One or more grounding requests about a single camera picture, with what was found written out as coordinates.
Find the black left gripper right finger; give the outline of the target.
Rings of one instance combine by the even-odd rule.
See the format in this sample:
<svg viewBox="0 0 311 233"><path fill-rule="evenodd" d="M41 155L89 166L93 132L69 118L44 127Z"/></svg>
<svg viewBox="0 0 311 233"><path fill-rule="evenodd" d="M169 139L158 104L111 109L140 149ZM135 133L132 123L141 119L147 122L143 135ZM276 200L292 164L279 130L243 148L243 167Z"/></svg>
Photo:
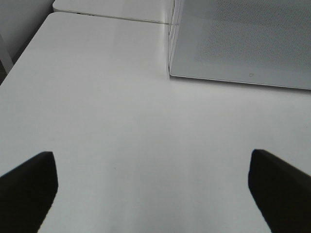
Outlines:
<svg viewBox="0 0 311 233"><path fill-rule="evenodd" d="M311 177L266 150L251 154L248 188L273 233L311 231Z"/></svg>

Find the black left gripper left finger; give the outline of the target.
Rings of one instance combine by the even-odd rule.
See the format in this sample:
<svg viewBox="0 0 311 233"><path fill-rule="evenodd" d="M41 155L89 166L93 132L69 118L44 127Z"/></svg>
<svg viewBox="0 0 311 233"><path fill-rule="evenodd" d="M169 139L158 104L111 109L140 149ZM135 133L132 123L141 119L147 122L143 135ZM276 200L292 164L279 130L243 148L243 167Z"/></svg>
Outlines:
<svg viewBox="0 0 311 233"><path fill-rule="evenodd" d="M58 190L54 154L41 152L0 177L0 231L39 231Z"/></svg>

